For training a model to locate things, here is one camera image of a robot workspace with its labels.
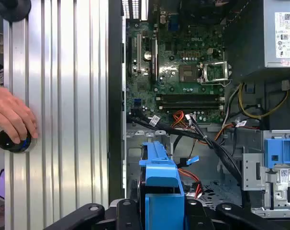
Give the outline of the person's hand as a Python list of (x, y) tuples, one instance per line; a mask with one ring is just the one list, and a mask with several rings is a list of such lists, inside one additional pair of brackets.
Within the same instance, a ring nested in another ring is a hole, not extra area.
[(16, 144), (25, 140), (28, 133), (33, 138), (38, 138), (37, 123), (31, 109), (1, 86), (0, 127)]

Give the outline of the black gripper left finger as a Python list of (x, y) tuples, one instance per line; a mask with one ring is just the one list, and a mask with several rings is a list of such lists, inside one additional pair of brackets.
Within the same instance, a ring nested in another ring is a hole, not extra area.
[(137, 204), (122, 199), (105, 209), (100, 204), (83, 205), (50, 226), (47, 230), (140, 230), (141, 219)]

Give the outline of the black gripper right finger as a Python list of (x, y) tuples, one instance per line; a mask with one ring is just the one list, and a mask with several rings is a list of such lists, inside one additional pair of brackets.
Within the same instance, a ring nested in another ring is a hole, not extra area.
[(206, 213), (206, 209), (200, 201), (188, 199), (185, 205), (185, 229), (284, 230), (285, 227), (231, 203), (221, 203), (214, 211)]

